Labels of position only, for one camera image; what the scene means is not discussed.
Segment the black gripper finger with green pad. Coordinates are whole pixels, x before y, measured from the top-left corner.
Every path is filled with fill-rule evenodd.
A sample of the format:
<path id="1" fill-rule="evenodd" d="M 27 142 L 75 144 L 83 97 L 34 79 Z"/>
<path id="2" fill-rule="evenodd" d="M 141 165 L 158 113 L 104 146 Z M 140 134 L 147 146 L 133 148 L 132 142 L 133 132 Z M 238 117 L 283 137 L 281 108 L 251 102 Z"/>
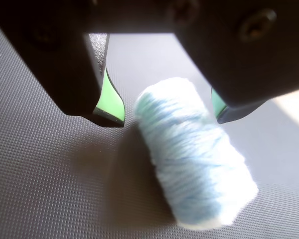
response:
<path id="1" fill-rule="evenodd" d="M 299 90 L 299 0 L 171 0 L 167 17 L 212 87 L 218 123 Z"/>
<path id="2" fill-rule="evenodd" d="M 0 0 L 0 29 L 59 109 L 123 127 L 124 102 L 106 67 L 110 36 L 84 27 L 94 0 Z"/>

